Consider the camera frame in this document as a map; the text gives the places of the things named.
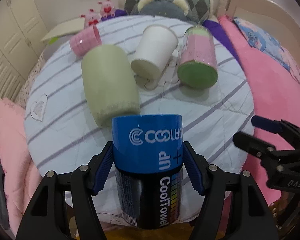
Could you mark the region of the blue black metal cup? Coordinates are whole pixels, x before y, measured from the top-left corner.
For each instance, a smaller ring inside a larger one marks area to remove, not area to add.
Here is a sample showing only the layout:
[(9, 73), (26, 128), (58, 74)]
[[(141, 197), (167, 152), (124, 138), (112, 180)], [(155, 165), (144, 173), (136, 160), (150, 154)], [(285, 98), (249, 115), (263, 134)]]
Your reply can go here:
[(112, 119), (111, 129), (124, 220), (150, 230), (174, 223), (182, 192), (181, 115), (120, 116)]

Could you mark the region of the sage green cup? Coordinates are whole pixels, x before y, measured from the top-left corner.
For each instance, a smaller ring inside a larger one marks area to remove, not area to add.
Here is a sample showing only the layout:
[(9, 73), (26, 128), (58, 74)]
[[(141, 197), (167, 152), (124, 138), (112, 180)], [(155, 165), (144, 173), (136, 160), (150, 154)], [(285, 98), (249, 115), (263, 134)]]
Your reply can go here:
[(98, 127), (112, 118), (140, 113), (139, 92), (125, 51), (104, 44), (90, 50), (82, 60), (85, 98)]

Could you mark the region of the clear pink green cup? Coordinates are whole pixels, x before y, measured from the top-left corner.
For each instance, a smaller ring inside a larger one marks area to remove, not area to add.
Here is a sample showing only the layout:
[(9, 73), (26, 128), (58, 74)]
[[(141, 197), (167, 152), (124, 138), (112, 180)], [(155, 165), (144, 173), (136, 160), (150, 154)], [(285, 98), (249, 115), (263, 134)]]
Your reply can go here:
[(207, 89), (217, 82), (215, 45), (207, 28), (197, 25), (185, 32), (177, 74), (181, 83), (194, 89)]

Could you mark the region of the pink ribbed cup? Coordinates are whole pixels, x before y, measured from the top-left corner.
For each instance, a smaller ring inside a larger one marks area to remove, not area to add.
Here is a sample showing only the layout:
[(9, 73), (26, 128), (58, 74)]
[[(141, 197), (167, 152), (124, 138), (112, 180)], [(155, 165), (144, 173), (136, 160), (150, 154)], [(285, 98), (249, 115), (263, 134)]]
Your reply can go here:
[(70, 48), (76, 56), (82, 57), (93, 48), (102, 45), (101, 37), (96, 25), (83, 29), (70, 38)]

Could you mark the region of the white paper cup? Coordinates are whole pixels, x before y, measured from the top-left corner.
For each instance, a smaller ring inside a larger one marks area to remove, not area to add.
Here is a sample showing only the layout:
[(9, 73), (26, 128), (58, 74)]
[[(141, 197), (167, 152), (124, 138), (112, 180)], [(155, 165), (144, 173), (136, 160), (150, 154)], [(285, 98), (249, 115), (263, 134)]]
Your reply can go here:
[(138, 76), (156, 80), (177, 46), (178, 38), (170, 28), (158, 24), (149, 25), (143, 31), (130, 66)]

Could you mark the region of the pink bed blanket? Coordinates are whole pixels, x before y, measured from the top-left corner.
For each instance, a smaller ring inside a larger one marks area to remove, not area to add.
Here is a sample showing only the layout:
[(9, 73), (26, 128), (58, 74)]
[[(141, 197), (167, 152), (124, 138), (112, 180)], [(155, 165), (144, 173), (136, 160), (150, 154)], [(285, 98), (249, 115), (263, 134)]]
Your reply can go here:
[[(277, 61), (250, 46), (232, 19), (221, 16), (219, 23), (232, 42), (252, 91), (255, 115), (271, 120), (286, 120), (300, 127), (300, 83)], [(291, 150), (292, 146), (278, 134), (255, 128), (254, 136), (276, 146), (277, 150)], [(255, 178), (268, 204), (281, 193), (267, 188), (266, 171), (260, 160), (248, 156), (244, 169)]]

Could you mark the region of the pink quilt at left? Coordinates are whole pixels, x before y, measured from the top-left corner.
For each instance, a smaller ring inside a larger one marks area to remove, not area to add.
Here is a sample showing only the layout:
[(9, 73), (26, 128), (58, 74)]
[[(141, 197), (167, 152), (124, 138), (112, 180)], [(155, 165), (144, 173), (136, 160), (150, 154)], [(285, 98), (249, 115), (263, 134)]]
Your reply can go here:
[(0, 99), (0, 165), (10, 229), (17, 234), (26, 208), (42, 177), (26, 142), (25, 109), (7, 98)]

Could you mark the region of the heart patterned sheet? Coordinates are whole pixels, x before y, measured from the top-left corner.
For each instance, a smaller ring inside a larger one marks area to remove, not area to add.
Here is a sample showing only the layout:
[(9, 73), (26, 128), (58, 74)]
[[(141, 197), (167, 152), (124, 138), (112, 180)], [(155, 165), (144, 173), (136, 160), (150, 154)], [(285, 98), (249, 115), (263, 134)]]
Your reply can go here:
[(42, 67), (46, 63), (46, 61), (43, 58), (43, 54), (44, 53), (42, 53), (40, 55), (40, 57), (38, 59), (38, 62), (36, 63), (36, 65), (30, 71), (26, 82), (21, 87), (21, 89), (20, 89), (20, 91), (17, 95), (17, 98), (14, 101), (17, 105), (19, 105), (23, 109), (26, 109), (26, 104), (27, 104), (27, 101), (29, 99), (30, 91), (31, 91), (31, 88), (34, 84), (34, 81), (37, 78), (37, 76), (39, 75), (40, 71), (42, 70)]

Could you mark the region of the blue cartoon pillow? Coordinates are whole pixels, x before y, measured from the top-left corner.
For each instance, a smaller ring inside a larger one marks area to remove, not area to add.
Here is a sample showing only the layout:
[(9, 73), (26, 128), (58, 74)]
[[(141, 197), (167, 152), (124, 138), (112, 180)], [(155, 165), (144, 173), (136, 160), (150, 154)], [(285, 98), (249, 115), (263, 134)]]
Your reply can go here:
[(233, 19), (233, 22), (237, 25), (251, 47), (265, 53), (281, 64), (300, 85), (300, 66), (294, 60), (291, 53), (285, 47), (281, 46), (281, 43), (275, 37), (241, 18), (236, 17)]

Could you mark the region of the cream wooden headboard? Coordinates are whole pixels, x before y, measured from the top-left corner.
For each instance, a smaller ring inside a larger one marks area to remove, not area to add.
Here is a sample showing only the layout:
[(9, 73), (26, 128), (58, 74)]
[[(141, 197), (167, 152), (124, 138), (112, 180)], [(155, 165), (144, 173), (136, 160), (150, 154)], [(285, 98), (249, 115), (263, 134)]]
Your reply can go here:
[(300, 66), (300, 26), (272, 0), (219, 0), (216, 17), (239, 17), (273, 35)]

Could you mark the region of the purple blanket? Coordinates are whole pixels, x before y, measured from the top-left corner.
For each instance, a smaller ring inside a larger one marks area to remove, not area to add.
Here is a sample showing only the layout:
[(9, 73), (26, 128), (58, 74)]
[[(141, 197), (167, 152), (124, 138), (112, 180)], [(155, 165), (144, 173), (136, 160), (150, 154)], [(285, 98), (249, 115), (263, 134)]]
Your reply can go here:
[(239, 57), (232, 45), (232, 42), (228, 38), (226, 32), (222, 28), (222, 26), (215, 21), (212, 20), (205, 20), (202, 23), (202, 26), (206, 27), (210, 33), (216, 38), (225, 48), (232, 54), (232, 56), (240, 63)]

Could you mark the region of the white nightstand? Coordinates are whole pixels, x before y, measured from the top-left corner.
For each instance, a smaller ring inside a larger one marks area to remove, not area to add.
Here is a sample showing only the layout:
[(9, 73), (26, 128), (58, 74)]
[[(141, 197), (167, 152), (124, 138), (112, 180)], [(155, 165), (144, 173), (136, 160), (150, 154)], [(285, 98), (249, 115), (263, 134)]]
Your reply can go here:
[(65, 35), (71, 35), (82, 31), (84, 28), (84, 18), (78, 17), (66, 22), (62, 22), (51, 29), (41, 41), (48, 41), (54, 37), (61, 37)]

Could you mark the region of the grey cat ear cushion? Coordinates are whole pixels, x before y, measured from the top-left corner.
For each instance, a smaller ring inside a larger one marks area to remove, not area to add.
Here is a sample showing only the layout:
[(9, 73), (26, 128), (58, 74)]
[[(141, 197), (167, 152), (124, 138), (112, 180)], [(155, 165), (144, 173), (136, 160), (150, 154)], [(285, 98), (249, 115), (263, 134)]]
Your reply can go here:
[(138, 15), (162, 16), (187, 20), (190, 6), (187, 0), (139, 0), (134, 8)]

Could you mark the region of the cream wardrobe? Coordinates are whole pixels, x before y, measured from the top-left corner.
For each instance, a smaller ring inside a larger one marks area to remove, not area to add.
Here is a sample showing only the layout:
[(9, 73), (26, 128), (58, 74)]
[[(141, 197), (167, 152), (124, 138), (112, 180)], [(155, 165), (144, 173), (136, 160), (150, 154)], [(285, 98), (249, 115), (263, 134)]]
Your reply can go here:
[(34, 0), (0, 0), (0, 98), (15, 100), (45, 48)]

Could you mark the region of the pink bunny plush right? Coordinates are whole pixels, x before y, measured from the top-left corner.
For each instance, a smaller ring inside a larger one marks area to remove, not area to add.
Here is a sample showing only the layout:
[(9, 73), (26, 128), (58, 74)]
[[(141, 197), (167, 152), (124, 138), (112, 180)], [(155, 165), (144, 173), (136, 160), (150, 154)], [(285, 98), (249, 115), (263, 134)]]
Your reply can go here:
[(99, 5), (101, 5), (100, 14), (103, 18), (115, 17), (115, 5), (111, 0), (99, 1)]

